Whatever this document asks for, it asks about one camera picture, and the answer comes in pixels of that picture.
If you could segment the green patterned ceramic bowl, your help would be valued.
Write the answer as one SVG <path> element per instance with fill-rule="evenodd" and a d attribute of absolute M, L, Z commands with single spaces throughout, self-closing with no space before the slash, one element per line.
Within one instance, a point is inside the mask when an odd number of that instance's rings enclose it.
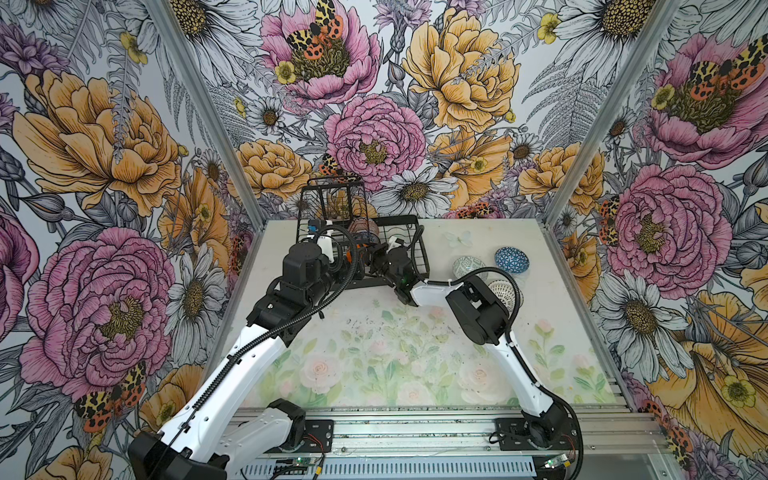
<path fill-rule="evenodd" d="M 486 267 L 486 264 L 481 259 L 470 255 L 463 255 L 454 260 L 452 272 L 454 278 L 459 279 L 484 267 Z"/>

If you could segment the red patterned ceramic bowl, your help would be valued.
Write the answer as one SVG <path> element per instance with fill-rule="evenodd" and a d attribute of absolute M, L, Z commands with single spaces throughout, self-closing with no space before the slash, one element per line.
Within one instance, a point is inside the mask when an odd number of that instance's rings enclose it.
<path fill-rule="evenodd" d="M 375 236 L 379 235 L 379 227 L 373 219 L 358 217 L 351 221 L 348 227 L 348 231 L 353 234 L 357 233 L 371 233 Z"/>

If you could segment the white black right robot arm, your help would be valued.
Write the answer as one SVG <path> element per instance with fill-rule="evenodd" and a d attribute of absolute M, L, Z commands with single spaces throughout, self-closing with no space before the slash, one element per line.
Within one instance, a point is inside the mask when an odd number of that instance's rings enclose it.
<path fill-rule="evenodd" d="M 583 451 L 583 435 L 574 408 L 539 380 L 512 331 L 521 306 L 515 280 L 507 277 L 514 296 L 514 305 L 509 309 L 480 278 L 483 273 L 508 276 L 506 271 L 481 267 L 458 279 L 430 280 L 418 271 L 410 247 L 385 244 L 369 250 L 366 264 L 368 274 L 384 279 L 402 303 L 449 309 L 472 343 L 499 358 L 524 419 L 523 427 L 511 433 L 511 438 L 549 449 L 568 437 L 573 450 Z"/>

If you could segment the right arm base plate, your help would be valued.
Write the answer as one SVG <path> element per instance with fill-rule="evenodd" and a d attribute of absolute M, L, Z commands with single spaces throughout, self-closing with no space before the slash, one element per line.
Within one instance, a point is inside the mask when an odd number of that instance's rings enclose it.
<path fill-rule="evenodd" d="M 496 443 L 502 451 L 563 450 L 575 451 L 576 430 L 568 420 L 559 435 L 550 439 L 535 439 L 529 424 L 523 418 L 502 417 L 494 420 L 490 443 Z"/>

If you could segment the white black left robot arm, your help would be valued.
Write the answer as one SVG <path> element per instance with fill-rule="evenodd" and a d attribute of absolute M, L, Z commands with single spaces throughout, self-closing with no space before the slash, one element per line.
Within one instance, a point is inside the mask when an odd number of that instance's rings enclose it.
<path fill-rule="evenodd" d="M 200 390 L 156 434 L 141 433 L 129 447 L 138 479 L 231 479 L 255 457 L 277 447 L 293 449 L 304 434 L 304 410 L 272 402 L 256 419 L 229 424 L 269 366 L 298 332 L 351 283 L 359 249 L 351 234 L 327 234 L 290 247 L 282 274 L 247 317 L 226 357 Z"/>

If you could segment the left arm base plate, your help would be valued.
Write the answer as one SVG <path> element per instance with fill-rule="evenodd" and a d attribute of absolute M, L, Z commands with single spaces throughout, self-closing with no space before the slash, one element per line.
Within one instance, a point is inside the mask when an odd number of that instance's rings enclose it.
<path fill-rule="evenodd" d="M 334 438 L 335 422 L 328 419 L 308 419 L 298 447 L 301 453 L 330 453 Z"/>

